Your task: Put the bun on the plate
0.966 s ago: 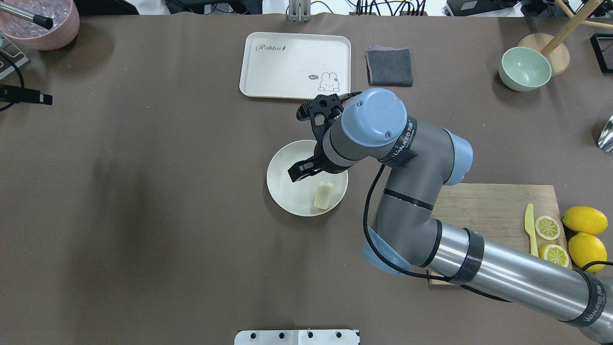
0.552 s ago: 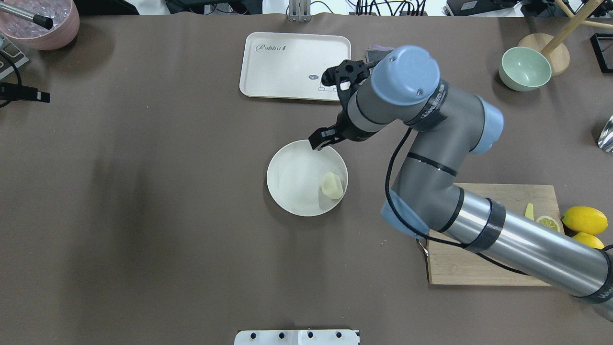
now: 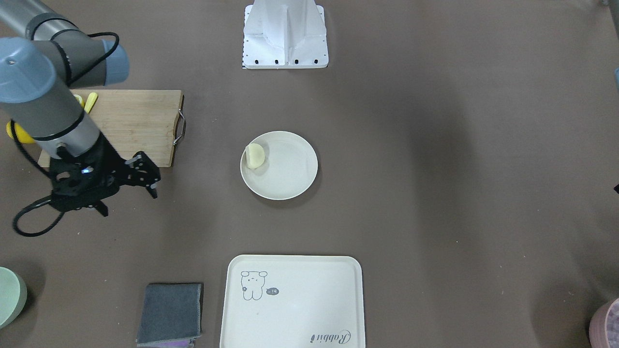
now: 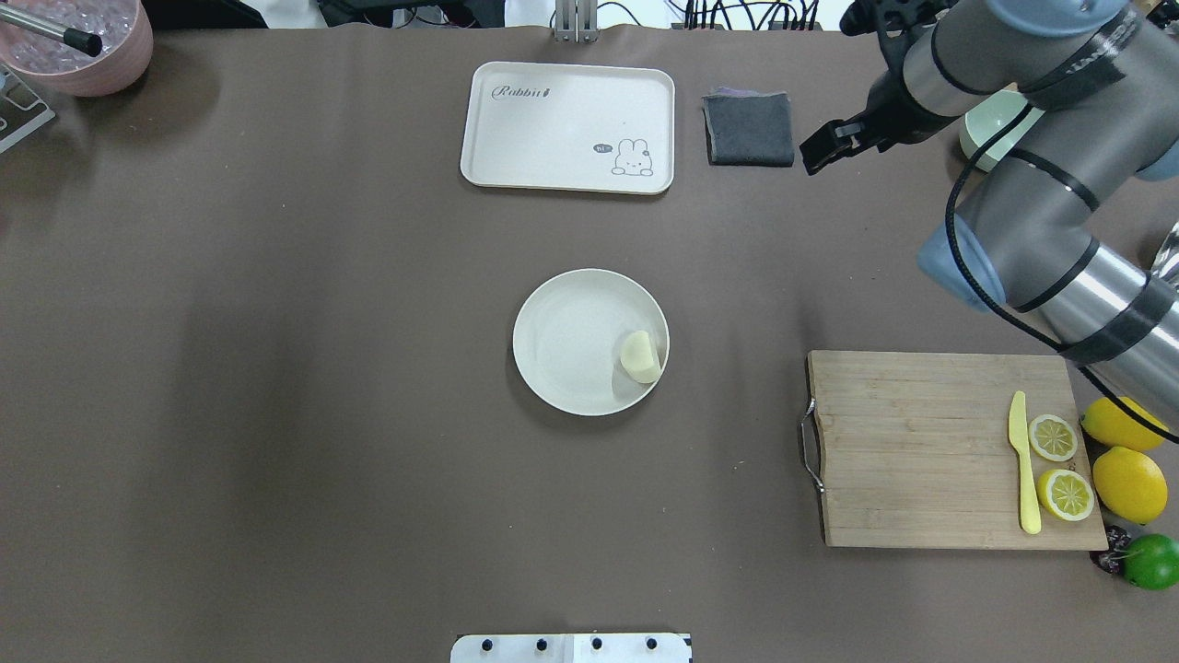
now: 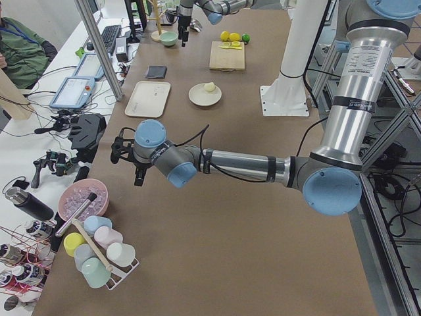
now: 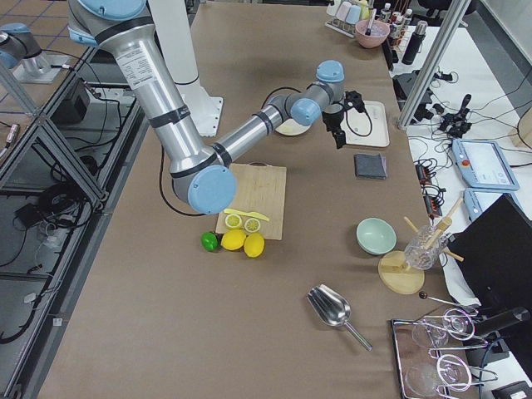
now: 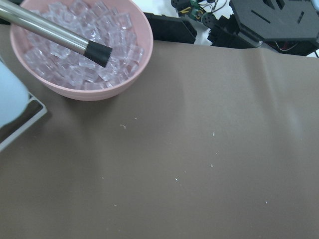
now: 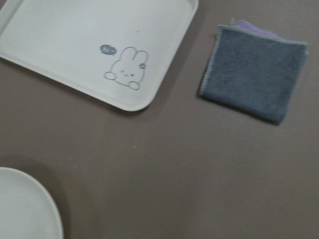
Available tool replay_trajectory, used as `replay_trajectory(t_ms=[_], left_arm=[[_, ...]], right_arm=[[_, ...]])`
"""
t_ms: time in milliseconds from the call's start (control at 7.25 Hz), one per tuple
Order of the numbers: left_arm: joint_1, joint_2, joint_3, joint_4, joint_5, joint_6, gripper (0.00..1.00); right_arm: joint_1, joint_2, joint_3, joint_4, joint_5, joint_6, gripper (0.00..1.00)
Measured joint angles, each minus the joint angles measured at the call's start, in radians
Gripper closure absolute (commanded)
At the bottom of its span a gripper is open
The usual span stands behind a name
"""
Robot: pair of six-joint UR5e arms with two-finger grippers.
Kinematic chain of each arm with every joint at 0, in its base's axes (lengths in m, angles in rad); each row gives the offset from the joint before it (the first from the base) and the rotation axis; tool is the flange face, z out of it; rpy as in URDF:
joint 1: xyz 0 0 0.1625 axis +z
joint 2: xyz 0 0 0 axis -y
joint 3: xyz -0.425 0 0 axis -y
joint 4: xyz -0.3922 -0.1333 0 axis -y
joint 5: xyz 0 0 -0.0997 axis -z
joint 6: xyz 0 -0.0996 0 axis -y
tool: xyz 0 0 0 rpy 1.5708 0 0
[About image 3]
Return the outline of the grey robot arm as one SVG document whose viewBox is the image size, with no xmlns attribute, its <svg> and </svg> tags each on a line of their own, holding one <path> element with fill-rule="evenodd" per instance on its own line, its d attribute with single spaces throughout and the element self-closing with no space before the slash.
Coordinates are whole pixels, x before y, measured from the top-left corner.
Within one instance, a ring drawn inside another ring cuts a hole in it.
<svg viewBox="0 0 619 348">
<path fill-rule="evenodd" d="M 142 151 L 122 158 L 71 92 L 127 79 L 119 36 L 86 34 L 39 0 L 3 0 L 0 9 L 17 33 L 1 40 L 1 107 L 50 157 L 51 193 L 40 203 L 106 216 L 103 200 L 122 186 L 144 187 L 156 198 L 155 163 Z"/>
</svg>

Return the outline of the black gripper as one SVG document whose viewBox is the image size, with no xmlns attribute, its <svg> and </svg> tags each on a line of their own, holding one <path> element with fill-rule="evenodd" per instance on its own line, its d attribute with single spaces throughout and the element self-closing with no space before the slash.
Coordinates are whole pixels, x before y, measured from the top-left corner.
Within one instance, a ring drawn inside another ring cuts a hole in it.
<svg viewBox="0 0 619 348">
<path fill-rule="evenodd" d="M 56 157 L 49 161 L 49 174 L 51 207 L 60 212 L 94 208 L 104 217 L 109 216 L 109 211 L 102 200 L 117 194 L 120 187 L 144 187 L 156 199 L 161 180 L 159 167 L 145 152 L 125 160 L 103 134 L 80 156 L 72 156 L 68 146 L 60 143 Z"/>
</svg>

